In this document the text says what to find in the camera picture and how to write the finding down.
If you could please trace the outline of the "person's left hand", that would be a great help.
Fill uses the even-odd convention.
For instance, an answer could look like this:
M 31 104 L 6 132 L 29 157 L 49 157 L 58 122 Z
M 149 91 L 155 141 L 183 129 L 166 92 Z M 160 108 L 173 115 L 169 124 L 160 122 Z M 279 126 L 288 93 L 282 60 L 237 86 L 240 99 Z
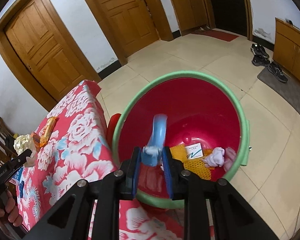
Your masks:
M 19 209 L 15 203 L 13 195 L 9 190 L 6 190 L 7 202 L 4 209 L 0 209 L 0 219 L 4 215 L 8 214 L 8 221 L 13 224 L 13 226 L 21 226 L 23 222 L 22 216 L 19 214 Z M 0 220 L 0 227 L 4 227 L 4 224 Z

